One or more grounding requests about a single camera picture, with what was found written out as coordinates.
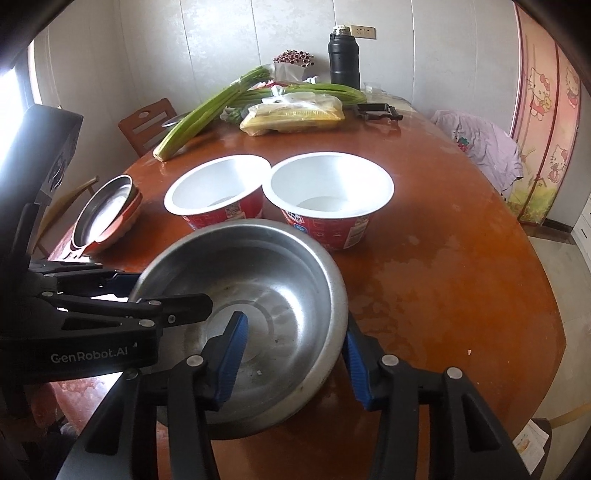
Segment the red paper cup exterior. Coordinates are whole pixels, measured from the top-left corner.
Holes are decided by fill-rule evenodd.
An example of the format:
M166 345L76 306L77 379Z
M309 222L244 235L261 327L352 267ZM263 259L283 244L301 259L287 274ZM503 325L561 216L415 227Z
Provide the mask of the red paper cup exterior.
M372 214L354 218L310 218L282 210L287 223L307 233L327 250L343 250L359 243Z
M227 222L229 220L240 220L242 218L260 218L262 215L262 202L264 195L262 187L256 189L250 195L245 196L237 202L218 208L211 212L200 213L199 215L187 215L183 218L189 223L193 230L198 230L214 223Z

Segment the pink cloth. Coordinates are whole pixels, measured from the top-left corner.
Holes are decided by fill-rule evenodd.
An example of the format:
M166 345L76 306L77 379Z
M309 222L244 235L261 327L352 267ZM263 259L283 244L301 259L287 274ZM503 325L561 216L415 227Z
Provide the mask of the pink cloth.
M438 110L431 121L457 143L503 196L523 177L519 147L492 122L454 110Z

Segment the paper sheet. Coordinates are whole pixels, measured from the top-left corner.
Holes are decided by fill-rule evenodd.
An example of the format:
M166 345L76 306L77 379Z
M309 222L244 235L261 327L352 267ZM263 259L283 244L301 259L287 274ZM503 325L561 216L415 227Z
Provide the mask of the paper sheet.
M521 433L513 440L513 445L530 473L535 470L544 456L544 445L549 435L530 420Z

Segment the paper cup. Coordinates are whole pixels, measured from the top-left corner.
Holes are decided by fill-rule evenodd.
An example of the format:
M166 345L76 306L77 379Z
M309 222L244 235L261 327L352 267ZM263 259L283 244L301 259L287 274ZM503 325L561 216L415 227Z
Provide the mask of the paper cup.
M363 238L372 214L392 198L394 182L365 158L317 152L278 163L263 191L289 224L340 250Z
M255 155L232 155L199 165L180 177L164 196L164 207L194 229L214 223L260 218L262 182L270 163Z

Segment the electrical outlet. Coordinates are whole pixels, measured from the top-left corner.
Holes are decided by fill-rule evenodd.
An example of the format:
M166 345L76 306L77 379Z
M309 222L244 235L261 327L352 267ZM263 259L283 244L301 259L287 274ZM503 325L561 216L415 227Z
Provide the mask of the electrical outlet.
M374 27L362 27L361 25L351 25L351 34L357 38L371 38L375 40Z

